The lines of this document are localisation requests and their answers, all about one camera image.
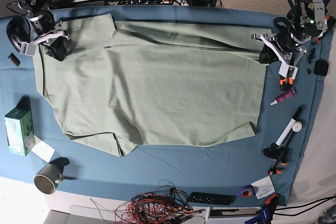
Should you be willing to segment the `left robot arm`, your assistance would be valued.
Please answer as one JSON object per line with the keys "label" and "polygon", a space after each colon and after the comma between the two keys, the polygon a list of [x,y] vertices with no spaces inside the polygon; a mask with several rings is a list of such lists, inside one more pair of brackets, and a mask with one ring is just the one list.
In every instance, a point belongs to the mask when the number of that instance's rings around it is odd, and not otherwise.
{"label": "left robot arm", "polygon": [[334,18],[327,17],[323,0],[287,0],[290,10],[286,17],[277,17],[273,25],[275,34],[265,34],[270,46],[264,45],[259,62],[271,64],[279,60],[275,50],[279,50],[284,60],[295,65],[299,57],[306,53],[304,44],[308,41],[322,40],[334,25]]}

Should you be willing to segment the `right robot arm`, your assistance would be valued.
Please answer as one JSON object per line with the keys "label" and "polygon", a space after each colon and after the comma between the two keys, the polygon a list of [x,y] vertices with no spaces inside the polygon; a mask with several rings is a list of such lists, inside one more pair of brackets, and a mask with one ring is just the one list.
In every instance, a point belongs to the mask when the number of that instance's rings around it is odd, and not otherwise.
{"label": "right robot arm", "polygon": [[47,49],[47,54],[58,61],[66,57],[65,41],[71,36],[62,28],[62,20],[56,21],[49,10],[51,0],[16,0],[17,4],[27,12],[27,16],[13,18],[6,27],[7,37],[17,52],[33,56],[38,46]]}

